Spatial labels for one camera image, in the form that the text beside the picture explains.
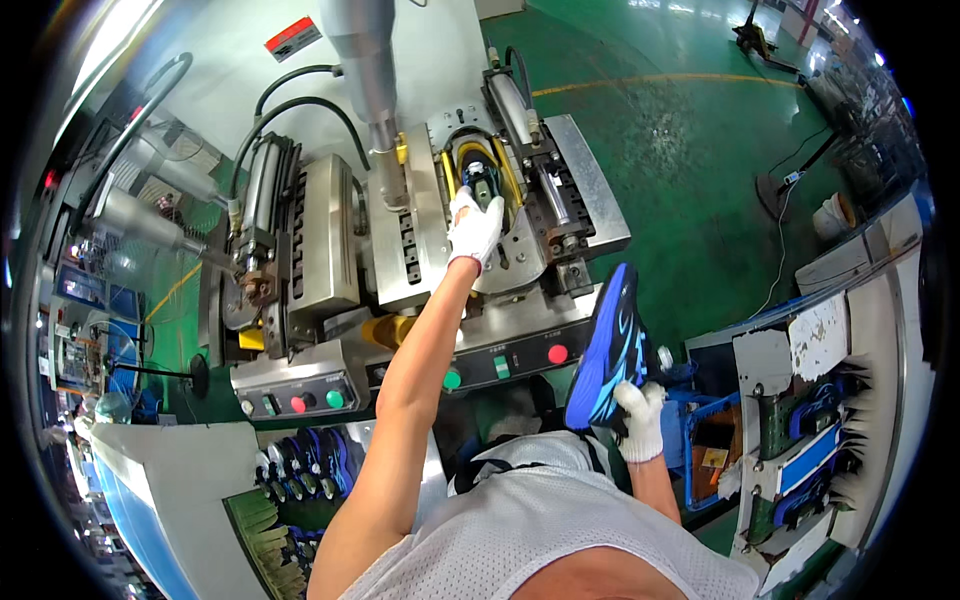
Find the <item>gloved hand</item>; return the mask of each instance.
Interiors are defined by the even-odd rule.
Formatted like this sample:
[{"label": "gloved hand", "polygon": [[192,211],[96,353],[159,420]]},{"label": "gloved hand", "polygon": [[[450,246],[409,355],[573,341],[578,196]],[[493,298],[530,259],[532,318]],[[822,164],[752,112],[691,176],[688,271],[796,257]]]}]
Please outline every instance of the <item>gloved hand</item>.
[{"label": "gloved hand", "polygon": [[663,386],[652,381],[644,384],[642,389],[626,380],[613,388],[613,399],[630,414],[623,420],[627,425],[627,437],[619,444],[623,460],[645,463],[663,452],[660,409],[664,398]]},{"label": "gloved hand", "polygon": [[453,222],[446,239],[453,245],[449,264],[454,258],[469,256],[477,261],[477,275],[483,273],[483,265],[493,252],[496,241],[500,239],[500,227],[503,223],[503,198],[497,196],[487,212],[473,201],[470,188],[463,186],[457,191],[456,198],[450,203]]}]

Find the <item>human arm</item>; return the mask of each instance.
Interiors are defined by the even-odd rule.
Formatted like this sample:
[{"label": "human arm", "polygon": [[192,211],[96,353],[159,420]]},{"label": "human arm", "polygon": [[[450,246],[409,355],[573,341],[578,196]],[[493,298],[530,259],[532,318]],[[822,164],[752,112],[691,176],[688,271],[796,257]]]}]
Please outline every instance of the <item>human arm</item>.
[{"label": "human arm", "polygon": [[[494,233],[498,233],[502,199],[498,206],[499,216],[489,209],[487,214],[472,216],[496,219]],[[472,207],[479,211],[476,204]],[[459,214],[455,206],[451,210]],[[474,233],[491,235],[488,229],[493,225],[485,219],[463,219],[463,225]],[[481,264],[474,252],[458,249],[452,233],[454,257],[446,275],[391,360],[380,386],[370,449],[353,491],[330,521],[317,550],[309,600],[340,596],[413,527],[427,434],[437,416],[457,328]],[[489,253],[484,248],[476,252]]]},{"label": "human arm", "polygon": [[634,498],[679,525],[680,509],[663,459],[660,433],[660,409],[665,397],[666,392],[656,383],[639,389],[621,381],[613,389],[613,398],[630,413],[624,420],[628,435],[620,441],[620,453],[627,462]]}]

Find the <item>hydraulic hose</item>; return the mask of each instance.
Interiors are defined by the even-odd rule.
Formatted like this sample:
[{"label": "hydraulic hose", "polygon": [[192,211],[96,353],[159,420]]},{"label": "hydraulic hose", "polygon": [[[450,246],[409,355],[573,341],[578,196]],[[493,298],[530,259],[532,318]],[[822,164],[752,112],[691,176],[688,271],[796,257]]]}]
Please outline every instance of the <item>hydraulic hose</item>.
[{"label": "hydraulic hose", "polygon": [[80,195],[80,203],[77,205],[77,208],[73,211],[73,214],[70,215],[70,223],[67,231],[70,235],[76,235],[77,231],[80,230],[80,225],[84,222],[84,215],[88,208],[90,208],[90,202],[93,200],[93,195],[97,193],[97,189],[104,182],[104,178],[107,176],[107,172],[110,167],[113,166],[113,161],[120,156],[120,153],[123,152],[123,149],[127,146],[127,142],[136,135],[139,131],[140,126],[142,126],[150,115],[154,112],[156,107],[159,106],[161,102],[167,97],[167,94],[177,86],[183,76],[186,75],[186,72],[190,69],[190,65],[193,64],[193,55],[189,52],[182,52],[172,59],[168,60],[166,64],[161,66],[153,77],[147,82],[147,85],[144,87],[144,93],[147,92],[151,87],[153,87],[160,78],[163,77],[167,71],[169,71],[174,66],[179,66],[177,72],[174,73],[173,77],[167,80],[167,83],[163,85],[159,92],[156,93],[156,96],[150,99],[140,112],[133,118],[130,124],[126,129],[120,133],[120,136],[117,137],[117,140],[113,142],[113,147],[110,148],[110,151],[107,153],[107,156],[104,157],[104,160],[100,163],[100,168],[97,169],[96,174],[93,176],[93,179],[90,181],[90,184],[86,187],[83,194]]},{"label": "hydraulic hose", "polygon": [[523,80],[523,99],[528,108],[534,107],[534,95],[530,89],[530,79],[527,77],[527,63],[523,61],[523,55],[513,46],[507,46],[506,51],[507,66],[510,66],[510,55],[516,55],[516,67],[520,70],[520,78]]},{"label": "hydraulic hose", "polygon": [[243,143],[240,144],[240,150],[237,151],[237,156],[233,160],[233,175],[230,177],[230,190],[228,196],[230,198],[237,198],[237,180],[240,179],[240,168],[243,164],[244,157],[247,156],[247,151],[250,149],[250,146],[253,144],[256,137],[263,131],[263,128],[276,119],[276,116],[285,112],[293,107],[301,107],[303,105],[318,105],[321,107],[329,108],[340,117],[340,120],[344,122],[344,125],[347,126],[347,129],[350,132],[350,137],[353,138],[353,145],[356,146],[357,152],[360,153],[360,162],[363,163],[364,169],[370,171],[370,163],[367,161],[367,154],[363,150],[363,144],[360,143],[360,136],[357,135],[357,130],[353,127],[353,124],[350,123],[347,114],[337,105],[333,104],[329,100],[324,98],[318,98],[316,96],[300,96],[299,98],[294,98],[288,100],[275,108],[272,108],[267,111],[263,117],[258,120],[254,125],[253,129],[247,133],[247,137],[244,138]]},{"label": "hydraulic hose", "polygon": [[257,121],[260,118],[260,115],[263,114],[263,105],[267,102],[267,98],[270,97],[270,94],[274,93],[281,85],[286,84],[292,79],[296,79],[300,75],[306,75],[307,73],[333,73],[334,77],[339,77],[340,75],[343,75],[344,70],[339,64],[311,64],[309,66],[304,66],[290,71],[286,75],[280,76],[279,79],[268,85],[267,89],[263,90],[263,93],[260,94],[260,98],[256,101],[256,108],[253,110],[253,121]]}]

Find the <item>blue sneaker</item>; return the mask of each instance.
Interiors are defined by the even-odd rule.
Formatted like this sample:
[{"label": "blue sneaker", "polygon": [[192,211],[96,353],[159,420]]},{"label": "blue sneaker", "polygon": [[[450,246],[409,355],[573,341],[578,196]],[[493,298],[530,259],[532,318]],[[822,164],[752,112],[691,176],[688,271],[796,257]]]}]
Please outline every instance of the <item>blue sneaker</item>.
[{"label": "blue sneaker", "polygon": [[593,308],[593,330],[570,384],[566,426],[612,426],[623,411],[613,399],[613,388],[623,380],[643,384],[646,332],[636,313],[636,270],[622,262],[613,272]]}]

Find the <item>red sticker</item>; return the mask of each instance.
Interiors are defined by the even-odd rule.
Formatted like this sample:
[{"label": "red sticker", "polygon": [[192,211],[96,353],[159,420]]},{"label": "red sticker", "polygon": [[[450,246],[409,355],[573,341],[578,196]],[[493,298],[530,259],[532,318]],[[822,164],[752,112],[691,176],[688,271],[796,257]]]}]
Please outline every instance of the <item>red sticker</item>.
[{"label": "red sticker", "polygon": [[279,34],[271,37],[264,46],[277,62],[284,62],[291,55],[323,37],[313,19],[305,16]]}]

